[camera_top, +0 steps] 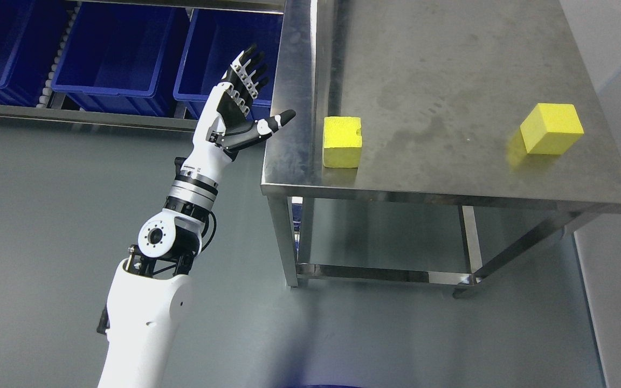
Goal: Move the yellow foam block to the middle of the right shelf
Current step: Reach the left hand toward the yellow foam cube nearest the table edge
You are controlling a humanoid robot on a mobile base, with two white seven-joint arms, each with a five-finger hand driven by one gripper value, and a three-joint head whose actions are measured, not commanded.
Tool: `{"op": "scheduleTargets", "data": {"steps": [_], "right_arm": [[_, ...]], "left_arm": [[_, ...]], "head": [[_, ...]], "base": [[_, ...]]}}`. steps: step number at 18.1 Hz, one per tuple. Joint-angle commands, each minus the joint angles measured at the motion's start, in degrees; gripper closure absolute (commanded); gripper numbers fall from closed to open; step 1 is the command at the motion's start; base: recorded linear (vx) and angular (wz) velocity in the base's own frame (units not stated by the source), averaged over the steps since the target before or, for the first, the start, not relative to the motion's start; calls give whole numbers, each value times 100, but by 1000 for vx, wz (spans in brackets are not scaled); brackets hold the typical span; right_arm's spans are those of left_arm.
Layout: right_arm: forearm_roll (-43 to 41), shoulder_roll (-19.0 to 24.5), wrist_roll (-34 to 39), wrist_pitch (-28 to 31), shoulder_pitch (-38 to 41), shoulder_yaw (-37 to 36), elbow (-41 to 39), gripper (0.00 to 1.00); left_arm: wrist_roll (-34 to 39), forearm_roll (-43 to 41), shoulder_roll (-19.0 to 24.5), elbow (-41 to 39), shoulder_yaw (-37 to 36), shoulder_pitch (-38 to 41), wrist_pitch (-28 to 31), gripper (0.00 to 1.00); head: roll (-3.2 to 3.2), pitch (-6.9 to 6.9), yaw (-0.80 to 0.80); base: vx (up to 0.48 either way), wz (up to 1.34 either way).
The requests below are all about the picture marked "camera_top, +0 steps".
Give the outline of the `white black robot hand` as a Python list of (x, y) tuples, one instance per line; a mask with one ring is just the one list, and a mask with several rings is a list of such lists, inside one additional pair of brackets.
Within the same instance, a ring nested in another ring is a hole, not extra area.
[(240, 151), (266, 142), (296, 117), (296, 111), (288, 109), (273, 117), (248, 121), (252, 104), (269, 81), (265, 54), (254, 54), (256, 50), (257, 44), (252, 44), (241, 51), (210, 91), (193, 134), (193, 150), (187, 157), (188, 177), (202, 175), (220, 182), (223, 170), (232, 163), (224, 150)]

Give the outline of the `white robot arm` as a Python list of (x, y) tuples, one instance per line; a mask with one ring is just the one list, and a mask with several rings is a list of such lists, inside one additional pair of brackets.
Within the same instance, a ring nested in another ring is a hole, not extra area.
[(189, 275), (216, 231), (212, 207), (225, 167), (241, 150), (266, 142), (291, 121), (292, 109), (249, 120), (268, 83), (265, 54), (256, 44), (234, 58), (212, 88), (192, 136), (192, 152), (175, 158), (163, 208), (140, 228), (129, 256), (114, 273), (97, 332), (108, 351), (98, 386), (158, 387), (176, 331), (192, 307)]

